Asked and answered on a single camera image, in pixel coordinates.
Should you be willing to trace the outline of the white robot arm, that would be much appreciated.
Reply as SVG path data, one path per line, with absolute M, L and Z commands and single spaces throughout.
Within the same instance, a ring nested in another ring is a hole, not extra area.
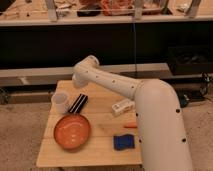
M 74 66 L 72 79 L 75 87 L 92 81 L 135 102 L 145 171 L 193 171 L 180 102 L 171 85 L 102 71 L 93 55 Z

